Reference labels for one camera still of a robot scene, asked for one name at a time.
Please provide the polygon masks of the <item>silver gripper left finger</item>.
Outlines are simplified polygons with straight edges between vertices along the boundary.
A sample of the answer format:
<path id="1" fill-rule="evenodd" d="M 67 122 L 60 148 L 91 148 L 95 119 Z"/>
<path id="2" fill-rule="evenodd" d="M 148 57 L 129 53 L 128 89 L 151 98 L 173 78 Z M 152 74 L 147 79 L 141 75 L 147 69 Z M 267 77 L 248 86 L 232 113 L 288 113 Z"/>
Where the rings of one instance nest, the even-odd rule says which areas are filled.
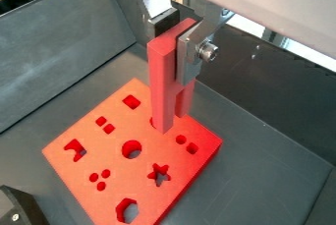
<path id="1" fill-rule="evenodd" d="M 136 0 L 144 29 L 144 42 L 151 41 L 180 23 L 180 12 L 171 0 Z"/>

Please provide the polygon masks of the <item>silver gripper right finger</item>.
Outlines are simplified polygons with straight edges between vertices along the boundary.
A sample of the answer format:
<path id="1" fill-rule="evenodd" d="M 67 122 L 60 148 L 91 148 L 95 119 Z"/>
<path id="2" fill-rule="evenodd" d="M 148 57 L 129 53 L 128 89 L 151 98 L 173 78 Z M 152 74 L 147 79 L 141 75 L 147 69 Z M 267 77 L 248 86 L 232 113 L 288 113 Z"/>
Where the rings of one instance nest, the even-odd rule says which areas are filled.
<path id="1" fill-rule="evenodd" d="M 199 4 L 195 14 L 201 17 L 177 38 L 176 80 L 187 85 L 200 74 L 203 62 L 212 62 L 217 46 L 211 38 L 235 13 L 213 3 Z"/>

